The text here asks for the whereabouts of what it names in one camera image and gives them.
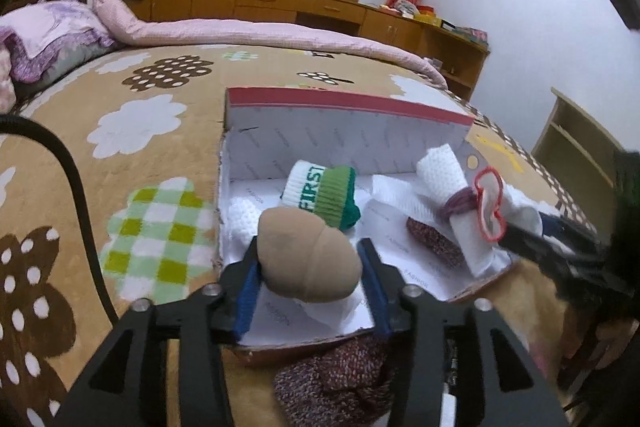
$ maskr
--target white cloud pattern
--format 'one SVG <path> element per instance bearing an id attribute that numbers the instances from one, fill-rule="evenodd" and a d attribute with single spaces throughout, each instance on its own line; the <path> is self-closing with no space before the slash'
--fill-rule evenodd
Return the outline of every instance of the white cloud pattern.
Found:
<path id="1" fill-rule="evenodd" d="M 95 144 L 94 158 L 108 158 L 117 153 L 133 154 L 143 150 L 156 134 L 166 134 L 180 127 L 180 115 L 187 106 L 172 102 L 172 95 L 131 100 L 98 121 L 87 141 Z"/>
<path id="2" fill-rule="evenodd" d="M 214 50 L 217 48 L 237 48 L 239 44 L 201 44 L 198 46 L 201 50 Z"/>
<path id="3" fill-rule="evenodd" d="M 400 75 L 390 75 L 391 80 L 396 83 L 402 91 L 403 95 L 391 95 L 392 99 L 406 100 L 407 102 L 417 102 L 418 104 L 426 104 L 443 110 L 463 115 L 469 114 L 459 104 L 455 103 L 448 95 L 439 89 L 424 84 L 409 77 Z"/>
<path id="4" fill-rule="evenodd" d="M 0 207 L 4 205 L 4 201 L 6 200 L 6 186 L 14 177 L 15 167 L 10 167 L 2 174 L 0 174 Z"/>
<path id="5" fill-rule="evenodd" d="M 96 73 L 103 75 L 104 73 L 115 73 L 126 70 L 127 68 L 134 66 L 136 64 L 140 64 L 145 59 L 149 59 L 151 54 L 142 52 L 136 53 L 135 55 L 125 55 L 124 57 L 120 57 L 115 61 L 107 62 L 107 64 L 98 68 Z"/>

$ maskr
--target pink quilt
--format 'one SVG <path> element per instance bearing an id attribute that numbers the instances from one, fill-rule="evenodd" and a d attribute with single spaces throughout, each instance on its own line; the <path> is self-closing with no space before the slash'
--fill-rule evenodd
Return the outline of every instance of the pink quilt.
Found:
<path id="1" fill-rule="evenodd" d="M 111 35 L 131 46 L 241 44 L 347 53 L 391 62 L 425 75 L 434 86 L 447 87 L 444 77 L 418 55 L 361 37 L 281 22 L 234 19 L 144 22 L 122 0 L 94 0 L 94 11 Z"/>

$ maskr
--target brown bedspread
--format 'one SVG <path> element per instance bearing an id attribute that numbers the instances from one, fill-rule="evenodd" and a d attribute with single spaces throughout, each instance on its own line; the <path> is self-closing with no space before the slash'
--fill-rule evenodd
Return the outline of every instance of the brown bedspread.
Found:
<path id="1" fill-rule="evenodd" d="M 213 280 L 217 153 L 227 86 L 274 85 L 420 100 L 432 89 L 400 67 L 340 54 L 251 46 L 182 46 L 110 54 L 71 73 L 22 112 L 56 133 L 78 165 L 116 309 L 142 295 L 186 296 Z M 584 220 L 570 196 L 491 121 L 468 135 L 487 162 L 529 197 Z M 44 425 L 110 330 L 82 248 L 63 171 L 38 144 L 0 146 L 0 393 Z M 468 161 L 473 163 L 473 155 Z M 559 359 L 564 305 L 522 263 L 482 290 L 548 360 Z M 271 390 L 276 367 L 224 353 L 236 425 L 284 425 Z M 177 424 L 175 349 L 170 425 Z"/>

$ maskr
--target green checkered flower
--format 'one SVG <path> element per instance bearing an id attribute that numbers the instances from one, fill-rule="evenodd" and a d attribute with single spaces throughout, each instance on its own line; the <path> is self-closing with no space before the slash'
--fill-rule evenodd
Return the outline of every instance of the green checkered flower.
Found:
<path id="1" fill-rule="evenodd" d="M 172 178 L 129 195 L 127 208 L 109 220 L 111 241 L 100 253 L 103 273 L 118 297 L 148 297 L 156 304 L 187 297 L 189 282 L 211 270 L 214 245 L 204 236 L 213 208 L 187 178 Z"/>
<path id="2" fill-rule="evenodd" d="M 229 61 L 251 61 L 258 58 L 257 54 L 249 52 L 227 52 L 222 56 Z"/>

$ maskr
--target screw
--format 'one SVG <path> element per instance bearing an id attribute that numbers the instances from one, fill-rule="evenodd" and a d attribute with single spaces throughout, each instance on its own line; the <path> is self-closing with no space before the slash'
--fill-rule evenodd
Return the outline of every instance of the screw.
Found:
<path id="1" fill-rule="evenodd" d="M 474 306 L 481 312 L 488 312 L 494 309 L 494 305 L 489 299 L 479 298 L 474 301 Z"/>
<path id="2" fill-rule="evenodd" d="M 146 312 L 149 308 L 151 308 L 149 299 L 138 299 L 131 304 L 131 309 L 134 312 Z"/>
<path id="3" fill-rule="evenodd" d="M 415 299 L 424 293 L 424 290 L 420 288 L 417 284 L 408 284 L 404 288 L 402 288 L 402 293 L 404 293 L 407 297 L 411 297 Z"/>
<path id="4" fill-rule="evenodd" d="M 209 283 L 202 287 L 202 293 L 209 297 L 215 297 L 216 295 L 220 295 L 222 293 L 222 286 L 215 283 Z"/>

